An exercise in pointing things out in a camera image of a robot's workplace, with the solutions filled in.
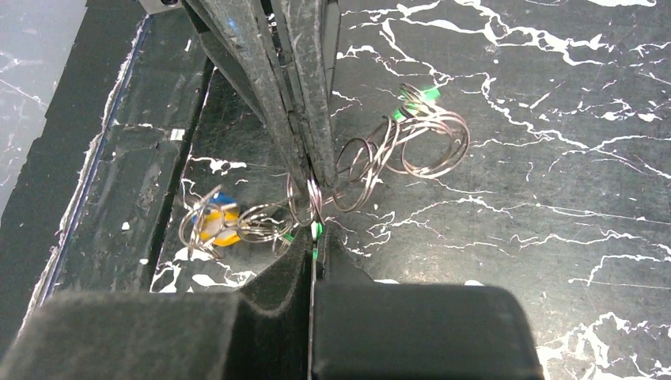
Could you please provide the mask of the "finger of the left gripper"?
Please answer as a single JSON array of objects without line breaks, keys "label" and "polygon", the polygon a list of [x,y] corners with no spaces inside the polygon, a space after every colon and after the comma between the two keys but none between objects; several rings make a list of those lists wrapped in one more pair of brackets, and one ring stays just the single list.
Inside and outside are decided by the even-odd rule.
[{"label": "finger of the left gripper", "polygon": [[308,189],[309,118],[294,52],[275,44],[263,1],[185,1],[183,7],[208,57],[268,128],[290,183]]},{"label": "finger of the left gripper", "polygon": [[337,1],[273,1],[305,156],[323,188],[338,182],[330,100],[341,13]]}]

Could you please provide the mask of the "blue key tag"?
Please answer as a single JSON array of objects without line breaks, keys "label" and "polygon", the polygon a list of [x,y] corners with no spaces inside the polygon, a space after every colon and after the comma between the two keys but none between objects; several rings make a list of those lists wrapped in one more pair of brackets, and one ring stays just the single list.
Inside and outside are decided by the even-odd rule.
[{"label": "blue key tag", "polygon": [[[221,192],[216,192],[211,198],[209,198],[209,204],[213,204],[216,206],[224,206],[224,205],[230,205],[230,204],[237,204],[237,201],[225,195],[224,193]],[[220,211],[212,211],[212,210],[207,210],[204,213],[204,218],[206,221],[211,221],[215,219],[221,219],[224,218],[225,220],[237,220],[240,215],[240,209],[238,207],[232,208],[229,210],[226,210],[224,214],[222,214]]]}]

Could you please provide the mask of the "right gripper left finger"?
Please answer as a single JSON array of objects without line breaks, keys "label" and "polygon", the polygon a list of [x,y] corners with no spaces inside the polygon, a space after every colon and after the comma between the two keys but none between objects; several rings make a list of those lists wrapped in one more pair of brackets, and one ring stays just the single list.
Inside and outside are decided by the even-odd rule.
[{"label": "right gripper left finger", "polygon": [[29,318],[4,379],[303,379],[309,262],[289,250],[235,291],[63,292]]}]

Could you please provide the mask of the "yellow key tag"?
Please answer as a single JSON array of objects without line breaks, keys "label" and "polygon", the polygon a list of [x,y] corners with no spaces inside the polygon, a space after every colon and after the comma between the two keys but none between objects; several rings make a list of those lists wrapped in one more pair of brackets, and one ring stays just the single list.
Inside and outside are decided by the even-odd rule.
[{"label": "yellow key tag", "polygon": [[214,239],[212,244],[219,247],[233,245],[241,240],[235,226],[240,212],[237,209],[212,211],[204,217],[199,236],[203,241]]}]

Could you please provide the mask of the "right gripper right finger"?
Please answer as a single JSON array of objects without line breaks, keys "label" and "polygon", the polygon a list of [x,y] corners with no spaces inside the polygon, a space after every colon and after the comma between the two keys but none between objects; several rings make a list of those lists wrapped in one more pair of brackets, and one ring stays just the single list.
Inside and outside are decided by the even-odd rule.
[{"label": "right gripper right finger", "polygon": [[327,226],[313,284],[315,379],[540,379],[524,310],[507,290],[373,280]]}]

